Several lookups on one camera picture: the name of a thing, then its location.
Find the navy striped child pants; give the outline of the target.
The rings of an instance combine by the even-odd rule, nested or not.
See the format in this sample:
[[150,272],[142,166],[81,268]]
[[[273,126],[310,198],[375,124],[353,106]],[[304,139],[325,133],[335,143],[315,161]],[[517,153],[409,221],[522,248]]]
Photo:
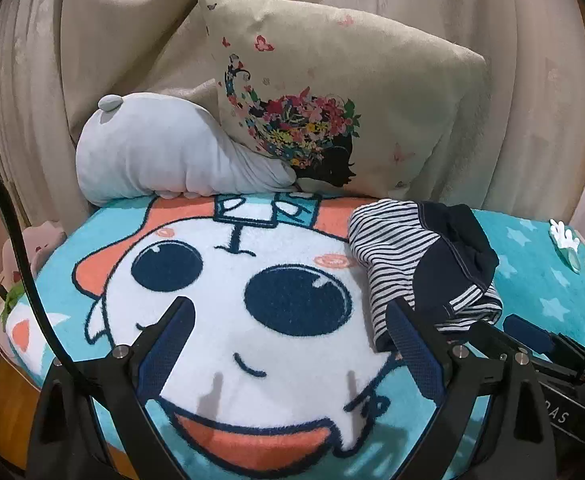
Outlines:
[[401,299],[448,337],[498,322],[499,257],[474,211],[413,200],[378,200],[352,212],[350,252],[366,270],[373,345],[391,350],[388,304]]

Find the white hair clip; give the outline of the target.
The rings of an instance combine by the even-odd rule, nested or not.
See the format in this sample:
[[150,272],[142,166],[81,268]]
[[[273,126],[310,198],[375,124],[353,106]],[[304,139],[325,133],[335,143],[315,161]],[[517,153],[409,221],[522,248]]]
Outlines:
[[558,255],[564,260],[573,272],[580,273],[579,245],[580,240],[573,231],[567,228],[564,222],[549,220],[549,233]]

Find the cartoon dog fleece blanket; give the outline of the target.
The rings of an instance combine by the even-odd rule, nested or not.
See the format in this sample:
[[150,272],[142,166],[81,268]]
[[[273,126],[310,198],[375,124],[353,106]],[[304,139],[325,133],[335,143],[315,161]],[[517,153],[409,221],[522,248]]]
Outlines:
[[[467,333],[468,396],[437,405],[396,346],[373,345],[351,214],[377,200],[310,193],[117,200],[62,243],[5,324],[41,389],[28,474],[142,479],[585,479],[585,440],[553,430],[527,356]],[[474,214],[499,257],[498,322],[516,314],[585,347],[585,245],[564,262],[549,220]],[[112,390],[132,344],[175,298],[193,333],[158,398]]]

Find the pink plush toy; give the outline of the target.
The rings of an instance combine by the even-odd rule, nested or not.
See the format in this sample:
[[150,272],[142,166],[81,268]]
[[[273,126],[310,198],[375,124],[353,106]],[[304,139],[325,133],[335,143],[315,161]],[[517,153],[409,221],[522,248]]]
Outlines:
[[[31,274],[35,278],[52,253],[66,240],[67,234],[59,222],[46,221],[39,226],[29,226],[22,231]],[[6,240],[2,249],[4,286],[11,288],[21,281],[21,273],[12,248]]]

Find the beige floral cushion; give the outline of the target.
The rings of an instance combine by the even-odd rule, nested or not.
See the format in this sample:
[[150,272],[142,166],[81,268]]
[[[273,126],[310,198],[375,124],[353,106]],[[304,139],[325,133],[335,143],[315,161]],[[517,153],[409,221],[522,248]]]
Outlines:
[[483,57],[376,14],[293,0],[199,0],[220,122],[302,188],[400,195],[474,134]]

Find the beige curtain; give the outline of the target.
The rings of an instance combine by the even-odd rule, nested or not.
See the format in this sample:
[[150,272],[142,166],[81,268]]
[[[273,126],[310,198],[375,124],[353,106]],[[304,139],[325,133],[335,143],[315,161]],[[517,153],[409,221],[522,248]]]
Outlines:
[[[482,55],[483,137],[412,193],[567,220],[585,188],[585,14],[578,0],[302,0],[371,12]],[[212,99],[197,0],[0,0],[0,176],[22,222],[88,215],[74,148],[104,94]]]

